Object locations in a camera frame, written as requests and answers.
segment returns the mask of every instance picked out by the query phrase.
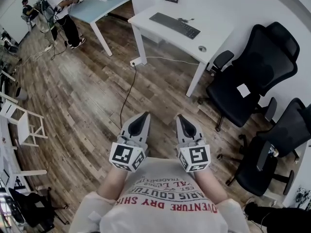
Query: desk leg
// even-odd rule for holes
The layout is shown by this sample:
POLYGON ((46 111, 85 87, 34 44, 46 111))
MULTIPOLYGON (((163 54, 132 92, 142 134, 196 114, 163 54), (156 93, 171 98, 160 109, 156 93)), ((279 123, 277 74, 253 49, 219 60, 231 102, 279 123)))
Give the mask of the desk leg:
POLYGON ((105 51, 107 52, 107 54, 108 54, 109 56, 111 56, 111 55, 112 55, 112 52, 111 52, 109 46, 107 45, 105 39, 103 38, 102 33, 99 31, 99 29, 98 29, 98 27, 97 27, 97 25, 96 25, 96 22, 92 22, 92 23, 90 23, 90 25, 91 25, 91 27, 92 27, 94 33, 96 34, 97 38, 98 38, 99 41, 101 42, 103 48, 104 48, 105 51))
POLYGON ((200 62, 199 66, 195 72, 195 75, 191 81, 189 89, 186 93, 187 97, 190 97, 192 95, 196 85, 199 83, 199 80, 200 80, 205 68, 206 68, 206 64, 204 64, 203 62, 200 62))
POLYGON ((140 57, 132 60, 131 63, 135 62, 135 65, 137 66, 138 64, 147 64, 147 58, 146 58, 146 53, 145 53, 145 48, 144 48, 144 43, 141 38, 141 33, 138 27, 132 25, 136 44, 138 47, 139 55, 140 57))

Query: wooden floor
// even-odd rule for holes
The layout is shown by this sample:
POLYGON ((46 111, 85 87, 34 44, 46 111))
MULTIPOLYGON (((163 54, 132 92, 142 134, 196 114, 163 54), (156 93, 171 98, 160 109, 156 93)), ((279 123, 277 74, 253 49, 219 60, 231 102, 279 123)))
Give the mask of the wooden floor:
MULTIPOLYGON (((135 70, 130 60, 138 57, 138 50, 131 26, 113 17, 98 22, 113 55, 108 57, 88 24, 78 22, 86 42, 78 49, 67 49, 53 61, 53 51, 45 53, 37 61, 28 61, 16 73, 16 79, 27 90, 29 99, 20 106, 45 117, 44 125, 49 139, 38 140, 39 148, 22 147, 17 156, 24 170, 46 169, 47 175, 31 177, 33 188, 40 185, 52 187, 52 197, 58 204, 69 204, 61 215, 72 221, 82 198, 96 190, 110 169, 108 162, 111 143, 120 132, 119 113, 132 83, 135 70)), ((184 60, 197 63, 193 58, 166 43, 159 46, 144 40, 147 56, 184 60)), ((20 56, 26 60, 42 51, 48 41, 37 28, 27 36, 20 47, 20 56)), ((56 52, 64 50, 59 39, 56 52)), ((123 110, 125 122, 133 115, 149 111, 151 132, 148 139, 150 155, 159 158, 175 158, 177 144, 175 117, 179 113, 200 122, 210 144, 211 169, 224 185, 230 197, 241 205, 251 194, 237 183, 225 186, 237 168, 236 163, 218 161, 219 152, 241 157, 238 150, 243 133, 250 140, 258 130, 271 125, 261 115, 254 115, 243 128, 237 128, 225 120, 223 130, 215 132, 219 113, 212 104, 198 105, 199 96, 213 78, 205 72, 191 98, 185 96, 196 66, 163 59, 148 59, 145 66, 137 66, 137 77, 123 110)), ((15 126, 10 126, 16 138, 15 126)), ((286 163, 280 163, 280 174, 288 175, 286 163)), ((284 185, 273 183, 272 189, 281 193, 284 185)), ((268 205, 269 199, 257 198, 258 203, 268 205)), ((54 232, 68 232, 57 219, 54 232)), ((261 232, 249 223, 252 232, 261 232)))

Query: light blue desk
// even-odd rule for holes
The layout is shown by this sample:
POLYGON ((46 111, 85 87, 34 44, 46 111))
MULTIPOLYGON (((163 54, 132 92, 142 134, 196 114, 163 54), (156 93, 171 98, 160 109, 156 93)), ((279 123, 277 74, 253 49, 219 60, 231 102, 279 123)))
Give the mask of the light blue desk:
POLYGON ((96 21, 127 1, 129 0, 107 0, 106 2, 100 0, 83 0, 79 4, 73 4, 69 8, 69 14, 74 18, 89 23, 105 51, 111 56, 112 52, 103 38, 102 33, 99 31, 96 21))

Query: person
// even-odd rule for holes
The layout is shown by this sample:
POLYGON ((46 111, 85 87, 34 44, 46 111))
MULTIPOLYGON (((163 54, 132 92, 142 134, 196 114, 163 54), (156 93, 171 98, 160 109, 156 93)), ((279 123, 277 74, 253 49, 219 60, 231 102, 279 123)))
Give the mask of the person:
POLYGON ((78 0, 47 0, 54 10, 54 20, 59 23, 68 39, 68 44, 72 49, 82 45, 86 39, 80 39, 77 27, 69 16, 67 6, 77 3, 78 0))
POLYGON ((47 33, 49 31, 48 25, 44 16, 39 13, 36 8, 28 5, 28 0, 23 0, 23 14, 29 17, 30 21, 33 21, 34 24, 39 28, 42 33, 47 33))
POLYGON ((244 212, 247 220, 267 227, 267 233, 305 232, 310 227, 311 211, 298 208, 262 207, 251 201, 244 212))
POLYGON ((186 173, 175 159, 147 157, 135 173, 109 171, 81 202, 69 233, 248 233, 240 205, 207 167, 186 173))

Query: paper on chair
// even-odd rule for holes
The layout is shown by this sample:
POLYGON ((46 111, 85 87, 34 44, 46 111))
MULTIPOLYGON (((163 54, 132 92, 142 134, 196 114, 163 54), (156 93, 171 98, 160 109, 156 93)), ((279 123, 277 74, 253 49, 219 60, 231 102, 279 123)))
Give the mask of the paper on chair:
POLYGON ((245 98, 251 92, 248 90, 247 86, 243 83, 237 87, 237 90, 241 93, 242 97, 245 98))
POLYGON ((43 203, 41 201, 39 201, 38 203, 35 203, 35 206, 37 208, 44 208, 44 205, 43 205, 43 203))

